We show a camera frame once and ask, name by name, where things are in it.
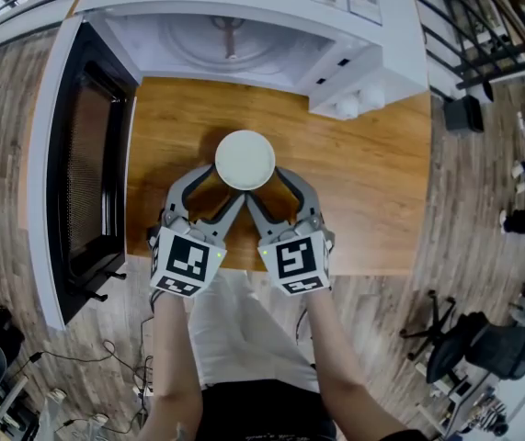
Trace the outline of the white trousers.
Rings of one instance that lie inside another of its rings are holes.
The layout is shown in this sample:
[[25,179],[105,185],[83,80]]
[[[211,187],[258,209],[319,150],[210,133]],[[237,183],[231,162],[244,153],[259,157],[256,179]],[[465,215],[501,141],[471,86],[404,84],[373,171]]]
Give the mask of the white trousers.
[[188,330],[203,389],[276,380],[319,391],[311,363],[262,306],[245,271],[215,276],[194,299]]

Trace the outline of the black office chair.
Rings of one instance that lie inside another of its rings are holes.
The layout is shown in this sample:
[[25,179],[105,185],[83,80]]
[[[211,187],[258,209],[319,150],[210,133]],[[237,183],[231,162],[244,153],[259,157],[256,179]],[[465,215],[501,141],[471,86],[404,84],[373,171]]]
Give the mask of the black office chair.
[[481,368],[501,380],[519,380],[525,376],[525,327],[497,326],[482,312],[462,314],[449,330],[444,326],[456,307],[456,299],[448,297],[449,308],[439,312],[439,299],[435,290],[428,292],[431,302],[431,325],[420,332],[399,332],[403,339],[420,339],[421,346],[407,354],[417,361],[431,348],[427,363],[426,380],[433,384],[446,376],[454,383],[459,379],[454,369],[461,361]]

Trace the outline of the person's left forearm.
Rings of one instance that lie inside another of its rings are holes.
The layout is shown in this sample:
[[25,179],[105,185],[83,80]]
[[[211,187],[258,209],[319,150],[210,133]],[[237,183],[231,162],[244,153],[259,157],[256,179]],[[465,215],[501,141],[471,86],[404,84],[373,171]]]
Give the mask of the person's left forearm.
[[153,299],[153,397],[136,441],[194,441],[202,392],[183,300],[161,292]]

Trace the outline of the white round bowl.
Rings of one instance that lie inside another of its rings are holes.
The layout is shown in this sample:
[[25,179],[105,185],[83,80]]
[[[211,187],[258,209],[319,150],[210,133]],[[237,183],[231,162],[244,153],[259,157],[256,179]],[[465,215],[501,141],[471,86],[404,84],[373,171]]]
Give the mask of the white round bowl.
[[252,130],[226,135],[215,152],[215,168],[229,187],[250,191],[264,186],[272,177],[276,156],[270,142]]

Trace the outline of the black trash bin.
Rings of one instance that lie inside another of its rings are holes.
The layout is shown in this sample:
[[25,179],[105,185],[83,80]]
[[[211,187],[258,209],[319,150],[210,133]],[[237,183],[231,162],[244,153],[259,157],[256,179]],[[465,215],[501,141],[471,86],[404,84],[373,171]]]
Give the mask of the black trash bin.
[[484,122],[480,102],[474,96],[445,102],[443,106],[446,128],[450,132],[483,132]]

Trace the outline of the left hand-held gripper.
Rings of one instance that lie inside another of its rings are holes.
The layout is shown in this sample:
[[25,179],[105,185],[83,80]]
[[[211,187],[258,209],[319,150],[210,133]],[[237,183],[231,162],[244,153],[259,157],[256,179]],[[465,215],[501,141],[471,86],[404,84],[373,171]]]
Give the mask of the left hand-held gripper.
[[188,221],[185,205],[213,171],[214,164],[205,164],[169,188],[161,223],[150,230],[151,288],[194,298],[211,284],[221,267],[226,256],[223,241],[244,206],[244,194],[229,198],[212,219],[199,219],[195,225]]

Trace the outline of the person's right forearm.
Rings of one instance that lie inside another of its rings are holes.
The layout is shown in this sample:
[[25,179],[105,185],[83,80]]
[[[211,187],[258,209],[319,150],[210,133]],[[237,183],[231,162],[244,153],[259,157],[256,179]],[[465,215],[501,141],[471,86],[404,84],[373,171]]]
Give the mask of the person's right forearm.
[[329,290],[305,295],[323,403],[348,441],[413,441],[412,432],[386,412],[364,385],[360,360]]

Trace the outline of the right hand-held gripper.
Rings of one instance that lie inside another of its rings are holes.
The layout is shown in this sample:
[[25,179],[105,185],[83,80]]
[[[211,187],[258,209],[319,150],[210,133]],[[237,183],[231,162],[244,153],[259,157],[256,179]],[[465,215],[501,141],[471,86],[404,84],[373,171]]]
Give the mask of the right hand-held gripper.
[[257,250],[270,282],[288,296],[330,289],[335,235],[320,224],[317,192],[292,170],[277,167],[276,173],[298,201],[296,226],[275,219],[257,195],[245,193],[246,206],[260,236]]

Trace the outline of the black patterned shirt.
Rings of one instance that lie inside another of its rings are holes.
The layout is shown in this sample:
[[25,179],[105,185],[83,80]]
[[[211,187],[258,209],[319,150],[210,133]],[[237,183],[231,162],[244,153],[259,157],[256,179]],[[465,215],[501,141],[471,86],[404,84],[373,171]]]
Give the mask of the black patterned shirt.
[[210,385],[195,441],[336,441],[321,396],[278,380]]

